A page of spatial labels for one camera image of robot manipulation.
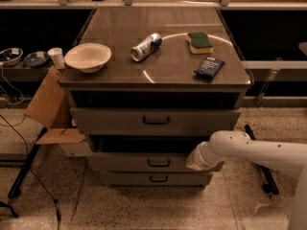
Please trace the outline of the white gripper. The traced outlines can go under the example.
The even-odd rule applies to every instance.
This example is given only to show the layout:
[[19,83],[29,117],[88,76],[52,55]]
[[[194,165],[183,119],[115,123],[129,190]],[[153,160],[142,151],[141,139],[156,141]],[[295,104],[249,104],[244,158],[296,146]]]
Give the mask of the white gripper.
[[185,166],[193,171],[204,171],[216,167],[220,157],[213,152],[207,142],[202,142],[188,155]]

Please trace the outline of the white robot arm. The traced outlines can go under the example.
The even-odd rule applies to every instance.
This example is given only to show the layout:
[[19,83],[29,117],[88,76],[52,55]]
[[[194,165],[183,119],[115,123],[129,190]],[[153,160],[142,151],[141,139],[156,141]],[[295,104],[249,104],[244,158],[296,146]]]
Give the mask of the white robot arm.
[[307,230],[307,145],[252,140],[243,131],[220,130],[199,143],[185,166],[207,171],[228,157],[240,157],[298,180],[288,230]]

